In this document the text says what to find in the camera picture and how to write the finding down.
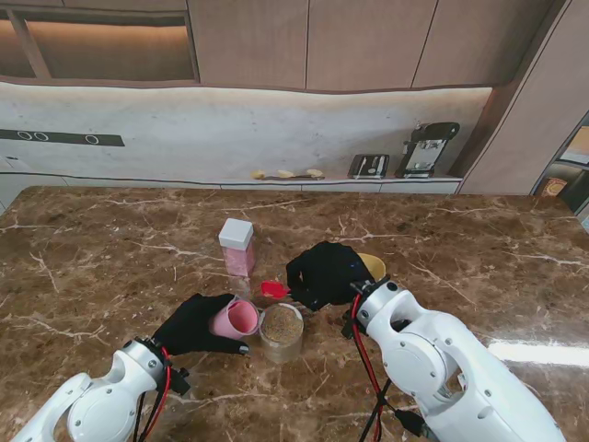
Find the cabinet door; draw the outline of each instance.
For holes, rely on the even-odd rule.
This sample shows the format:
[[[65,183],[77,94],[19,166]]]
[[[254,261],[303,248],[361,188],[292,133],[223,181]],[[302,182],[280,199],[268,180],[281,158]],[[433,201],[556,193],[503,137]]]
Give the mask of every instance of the cabinet door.
[[[410,87],[435,0],[311,0],[306,86]]]
[[[509,82],[553,0],[440,0],[414,87]]]
[[[111,9],[113,11],[182,11],[186,0],[64,0],[69,7]]]
[[[305,87],[308,0],[189,0],[204,85]]]

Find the pink cup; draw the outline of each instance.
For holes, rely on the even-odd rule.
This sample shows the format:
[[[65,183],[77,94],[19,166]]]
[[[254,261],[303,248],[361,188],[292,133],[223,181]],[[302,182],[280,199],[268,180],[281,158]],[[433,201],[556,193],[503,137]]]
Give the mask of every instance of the pink cup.
[[[209,331],[217,336],[241,339],[255,333],[259,321],[260,314],[256,307],[251,302],[236,297],[214,315]]]

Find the white plastic casing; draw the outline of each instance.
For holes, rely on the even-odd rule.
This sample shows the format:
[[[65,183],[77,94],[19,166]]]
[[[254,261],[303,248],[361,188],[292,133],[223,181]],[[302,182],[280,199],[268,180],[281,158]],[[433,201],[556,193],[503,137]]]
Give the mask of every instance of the white plastic casing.
[[[67,380],[12,442],[54,442],[55,425],[68,408],[67,430],[75,442],[124,442],[133,430],[139,396],[155,390],[163,373],[161,361],[132,341],[114,353],[103,378],[80,373]]]
[[[382,351],[390,379],[412,394],[441,442],[565,442],[542,402],[468,330],[447,313],[422,308],[408,290],[382,285],[359,318]],[[401,332],[391,327],[409,320]],[[445,392],[462,371],[466,386]]]

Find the red spoon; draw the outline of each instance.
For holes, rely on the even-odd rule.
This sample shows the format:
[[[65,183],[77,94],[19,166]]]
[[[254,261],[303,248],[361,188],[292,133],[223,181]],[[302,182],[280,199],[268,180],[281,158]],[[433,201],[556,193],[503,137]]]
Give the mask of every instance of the red spoon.
[[[288,295],[290,290],[277,281],[262,281],[261,293],[264,297],[282,299]]]

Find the marble countertop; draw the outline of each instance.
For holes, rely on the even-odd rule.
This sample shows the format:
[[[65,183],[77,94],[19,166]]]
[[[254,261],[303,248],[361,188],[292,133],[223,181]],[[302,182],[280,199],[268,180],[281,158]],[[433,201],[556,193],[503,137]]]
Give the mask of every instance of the marble countertop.
[[[216,235],[229,216],[254,223],[251,280],[226,273]],[[325,239],[381,257],[424,307],[511,349],[567,440],[586,440],[589,237],[559,200],[82,188],[27,189],[0,217],[0,434],[73,374],[105,374],[114,350],[196,292],[251,292],[264,307],[260,281],[285,281],[284,265]],[[169,398],[150,440],[358,440],[374,398],[343,311],[304,310],[302,357],[283,366],[256,352],[176,358],[193,388]],[[395,389],[389,400],[414,408]],[[417,440],[385,423],[383,440]]]

